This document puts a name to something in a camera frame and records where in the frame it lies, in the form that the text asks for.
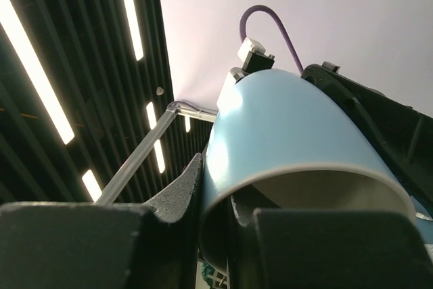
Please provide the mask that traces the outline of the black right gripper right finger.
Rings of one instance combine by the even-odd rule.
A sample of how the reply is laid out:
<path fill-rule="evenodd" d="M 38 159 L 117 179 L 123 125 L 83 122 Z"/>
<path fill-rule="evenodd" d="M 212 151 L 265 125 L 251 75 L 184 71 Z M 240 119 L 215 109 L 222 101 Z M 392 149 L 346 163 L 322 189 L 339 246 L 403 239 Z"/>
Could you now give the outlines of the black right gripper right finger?
<path fill-rule="evenodd" d="M 431 288 L 432 260 L 415 226 L 389 212 L 227 203 L 232 288 Z"/>

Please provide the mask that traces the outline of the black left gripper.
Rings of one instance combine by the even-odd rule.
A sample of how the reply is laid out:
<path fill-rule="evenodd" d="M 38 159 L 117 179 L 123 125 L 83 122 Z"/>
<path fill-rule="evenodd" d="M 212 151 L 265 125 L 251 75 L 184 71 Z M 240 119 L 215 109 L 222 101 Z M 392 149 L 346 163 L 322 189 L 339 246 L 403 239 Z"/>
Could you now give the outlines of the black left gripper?
<path fill-rule="evenodd" d="M 432 203 L 431 117 L 324 65 L 307 66 L 301 77 L 344 111 L 412 196 Z"/>

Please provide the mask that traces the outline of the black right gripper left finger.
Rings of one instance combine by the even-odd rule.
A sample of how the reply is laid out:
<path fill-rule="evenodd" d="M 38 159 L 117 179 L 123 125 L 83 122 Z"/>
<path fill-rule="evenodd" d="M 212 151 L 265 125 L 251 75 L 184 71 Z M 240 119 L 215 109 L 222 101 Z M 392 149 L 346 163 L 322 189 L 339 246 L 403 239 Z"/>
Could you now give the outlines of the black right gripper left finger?
<path fill-rule="evenodd" d="M 143 204 L 1 207 L 2 288 L 193 288 L 203 159 Z"/>

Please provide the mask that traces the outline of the blue mug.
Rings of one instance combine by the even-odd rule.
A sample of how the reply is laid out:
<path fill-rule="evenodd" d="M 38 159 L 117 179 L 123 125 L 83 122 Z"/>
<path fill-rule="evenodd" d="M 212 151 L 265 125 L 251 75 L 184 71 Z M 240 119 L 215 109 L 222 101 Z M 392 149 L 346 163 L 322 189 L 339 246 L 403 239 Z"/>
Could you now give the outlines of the blue mug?
<path fill-rule="evenodd" d="M 277 243 L 286 257 L 306 247 L 340 247 L 347 224 L 331 225 L 323 214 L 388 211 L 414 223 L 427 245 L 432 226 L 354 122 L 324 92 L 295 74 L 268 69 L 224 90 L 210 132 L 204 167 L 204 221 L 200 250 L 218 270 L 227 249 L 218 243 L 217 214 L 233 194 L 256 194 L 267 204 L 298 212 L 318 211 L 317 221 L 281 221 Z"/>

